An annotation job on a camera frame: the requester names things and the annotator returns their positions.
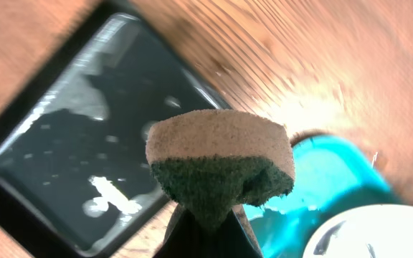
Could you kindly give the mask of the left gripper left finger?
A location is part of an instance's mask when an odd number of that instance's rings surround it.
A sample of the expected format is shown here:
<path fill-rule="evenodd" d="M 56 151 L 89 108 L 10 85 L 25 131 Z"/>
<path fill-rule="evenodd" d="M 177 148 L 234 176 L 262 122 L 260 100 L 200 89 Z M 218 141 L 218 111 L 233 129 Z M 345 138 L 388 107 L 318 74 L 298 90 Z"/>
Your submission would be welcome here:
<path fill-rule="evenodd" d="M 194 215 L 178 204 L 171 215 L 163 243 L 153 258 L 199 258 L 204 231 Z"/>

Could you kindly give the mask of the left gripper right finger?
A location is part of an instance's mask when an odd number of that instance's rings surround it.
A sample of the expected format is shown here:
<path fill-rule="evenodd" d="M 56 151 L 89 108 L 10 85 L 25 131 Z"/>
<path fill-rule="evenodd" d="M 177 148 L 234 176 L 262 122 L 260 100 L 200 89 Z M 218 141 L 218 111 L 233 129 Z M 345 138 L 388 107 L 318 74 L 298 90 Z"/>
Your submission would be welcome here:
<path fill-rule="evenodd" d="M 261 248 L 243 205 L 233 206 L 217 230 L 214 253 L 220 258 L 262 258 Z"/>

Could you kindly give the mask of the dark green sponge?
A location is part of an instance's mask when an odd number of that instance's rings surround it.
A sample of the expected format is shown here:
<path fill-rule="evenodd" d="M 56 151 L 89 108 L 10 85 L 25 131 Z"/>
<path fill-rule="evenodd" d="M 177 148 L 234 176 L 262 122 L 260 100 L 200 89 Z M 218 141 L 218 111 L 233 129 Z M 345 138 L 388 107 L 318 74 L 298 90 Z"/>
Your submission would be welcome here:
<path fill-rule="evenodd" d="M 236 110 L 195 110 L 154 124 L 146 158 L 168 197 L 208 231 L 233 206 L 261 206 L 295 183 L 285 128 Z"/>

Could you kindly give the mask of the white plate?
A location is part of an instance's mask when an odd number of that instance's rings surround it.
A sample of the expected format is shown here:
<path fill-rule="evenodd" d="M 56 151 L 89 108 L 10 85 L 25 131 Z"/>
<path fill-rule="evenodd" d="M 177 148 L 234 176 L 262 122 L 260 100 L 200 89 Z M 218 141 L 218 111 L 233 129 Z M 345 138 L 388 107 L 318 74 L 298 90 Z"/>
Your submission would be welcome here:
<path fill-rule="evenodd" d="M 312 235 L 303 258 L 413 258 L 413 206 L 375 204 L 342 212 Z"/>

